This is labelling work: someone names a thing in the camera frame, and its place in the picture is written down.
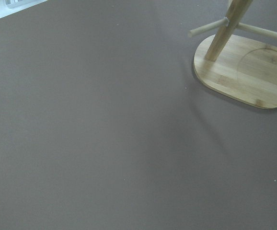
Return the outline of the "wooden cup storage rack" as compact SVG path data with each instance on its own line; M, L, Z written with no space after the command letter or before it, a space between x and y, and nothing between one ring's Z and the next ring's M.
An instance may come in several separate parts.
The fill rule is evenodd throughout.
M206 87L242 103L277 108L277 46L234 35L236 29L277 39L277 32L241 22L250 0L230 0L223 19L190 30L193 37L212 29L196 49L193 69Z

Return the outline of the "clear dish rack tray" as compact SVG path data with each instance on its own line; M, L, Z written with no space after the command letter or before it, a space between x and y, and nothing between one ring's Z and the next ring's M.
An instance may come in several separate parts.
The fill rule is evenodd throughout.
M8 9L25 9L29 8L35 5L38 5L40 3L46 2L46 0L5 0L5 6Z

